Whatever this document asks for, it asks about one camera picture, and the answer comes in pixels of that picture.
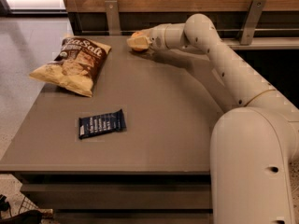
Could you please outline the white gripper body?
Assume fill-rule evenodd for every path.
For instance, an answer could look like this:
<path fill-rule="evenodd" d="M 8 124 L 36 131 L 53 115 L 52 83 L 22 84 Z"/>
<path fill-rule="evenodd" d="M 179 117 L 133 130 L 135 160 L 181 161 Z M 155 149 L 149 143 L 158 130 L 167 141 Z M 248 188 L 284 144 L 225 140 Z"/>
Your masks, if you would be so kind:
<path fill-rule="evenodd" d="M 156 50 L 168 49 L 166 45 L 166 30 L 168 24 L 161 24 L 155 26 L 149 31 L 149 40 L 151 42 L 151 47 Z"/>

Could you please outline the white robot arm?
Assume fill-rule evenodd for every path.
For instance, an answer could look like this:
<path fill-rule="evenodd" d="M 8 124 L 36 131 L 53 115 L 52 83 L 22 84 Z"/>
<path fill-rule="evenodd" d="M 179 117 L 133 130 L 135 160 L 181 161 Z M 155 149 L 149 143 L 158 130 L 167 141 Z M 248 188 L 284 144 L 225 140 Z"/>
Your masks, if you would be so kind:
<path fill-rule="evenodd" d="M 296 224 L 289 164 L 298 157 L 298 109 L 219 37 L 210 18 L 190 16 L 134 33 L 134 50 L 201 50 L 235 108 L 210 142 L 214 224 Z"/>

